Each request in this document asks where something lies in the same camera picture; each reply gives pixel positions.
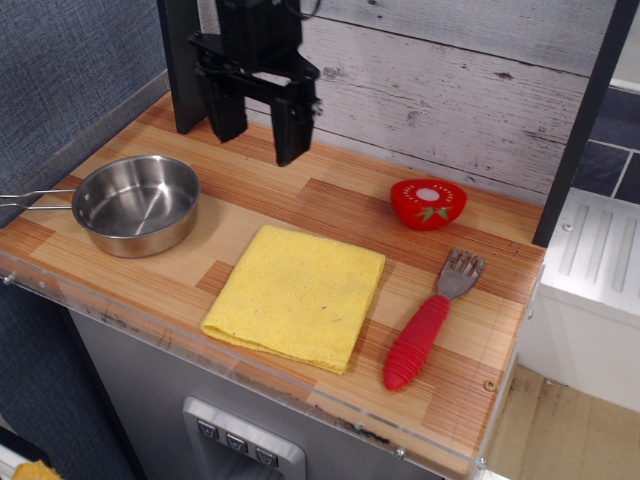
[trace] yellow object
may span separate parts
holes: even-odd
[[[62,477],[42,463],[42,460],[21,463],[16,467],[11,478],[12,480],[62,480]]]
[[[384,262],[384,255],[361,247],[265,225],[202,330],[344,373]]]

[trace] dark tile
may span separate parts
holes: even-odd
[[[587,142],[571,186],[610,197],[628,157],[627,150]]]
[[[640,154],[634,153],[620,182],[616,198],[640,205]]]
[[[609,88],[589,138],[640,150],[640,95]]]

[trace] pan handle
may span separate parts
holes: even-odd
[[[25,210],[70,210],[71,205],[47,205],[47,206],[31,206],[25,205],[22,201],[36,195],[45,195],[47,193],[73,193],[75,190],[34,190],[33,192],[23,193],[20,195],[0,195],[0,199],[13,200],[11,203],[0,203],[1,207],[20,207]]]

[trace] fork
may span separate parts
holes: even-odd
[[[391,346],[384,365],[387,390],[399,390],[411,383],[427,361],[436,335],[449,314],[451,300],[466,293],[478,280],[484,258],[456,249],[447,260],[438,293],[422,304]]]

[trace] red fork handle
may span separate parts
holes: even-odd
[[[409,320],[387,355],[384,365],[384,386],[387,390],[399,390],[420,372],[450,306],[447,297],[435,295],[424,302]]]

